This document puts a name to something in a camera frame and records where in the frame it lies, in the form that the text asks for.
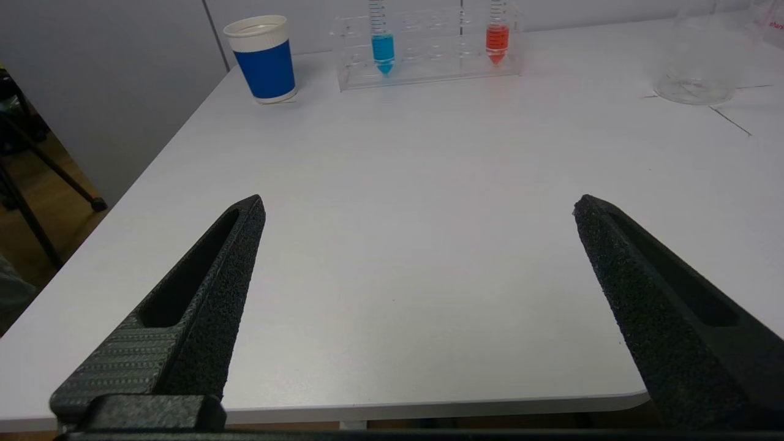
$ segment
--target glass beaker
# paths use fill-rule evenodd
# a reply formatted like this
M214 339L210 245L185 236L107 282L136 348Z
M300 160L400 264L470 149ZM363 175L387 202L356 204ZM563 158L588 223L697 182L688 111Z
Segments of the glass beaker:
M782 0L688 0L672 29L656 93L682 104L728 101Z

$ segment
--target test tube rack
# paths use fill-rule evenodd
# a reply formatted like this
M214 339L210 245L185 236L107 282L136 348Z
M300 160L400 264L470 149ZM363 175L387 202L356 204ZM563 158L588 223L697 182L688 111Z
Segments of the test tube rack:
M491 0L416 11L395 11L396 0L386 2L391 6L386 26L394 36L395 52L394 67L386 75L374 61L370 17L336 18L331 35L341 91L521 73L523 31L517 2L505 2L509 46L497 64L487 50Z

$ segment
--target blue liquid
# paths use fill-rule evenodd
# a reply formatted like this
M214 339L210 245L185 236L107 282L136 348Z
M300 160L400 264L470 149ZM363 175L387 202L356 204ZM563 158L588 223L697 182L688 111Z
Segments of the blue liquid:
M390 34L373 35L373 59L384 76L394 67L394 37Z

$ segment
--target paper cup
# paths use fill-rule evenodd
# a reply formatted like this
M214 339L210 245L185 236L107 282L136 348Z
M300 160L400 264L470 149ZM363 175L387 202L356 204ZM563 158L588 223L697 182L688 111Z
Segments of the paper cup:
M296 95L289 31L284 16L255 16L223 29L250 91L261 104Z

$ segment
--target tripod leg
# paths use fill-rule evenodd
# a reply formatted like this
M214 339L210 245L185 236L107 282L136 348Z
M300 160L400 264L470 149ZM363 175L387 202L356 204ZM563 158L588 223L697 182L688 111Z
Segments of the tripod leg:
M22 213L22 217L24 217L27 225L30 225L30 229L33 231L35 238L38 239L38 243L40 243L41 247L44 249L46 256L49 257L49 260L52 261L52 264L57 269L62 268L63 261L57 254L57 250L54 249L54 245L52 245L52 242L46 235L46 231L44 231L41 224L38 223L38 219L36 219L33 210L30 210L30 206L27 204L27 201L24 200L24 196L22 196L19 188L17 188L11 180L11 175L8 174L8 170L2 165L2 161L0 161L0 179L2 179L3 184L5 184L5 188L8 190L11 199L16 202L16 206Z
M71 186L78 194L82 196L87 202L90 202L90 206L93 208L93 211L104 211L107 208L106 203L103 201L102 198L93 198L87 190L85 190L78 182L74 180L68 173L65 173L65 170L61 169L60 166L57 165L46 153L44 153L35 142L27 136L25 132L19 129L8 117L0 113L0 121L5 123L26 145L30 150L38 156L47 166L49 166L54 173L57 173L57 176L61 177L68 185Z

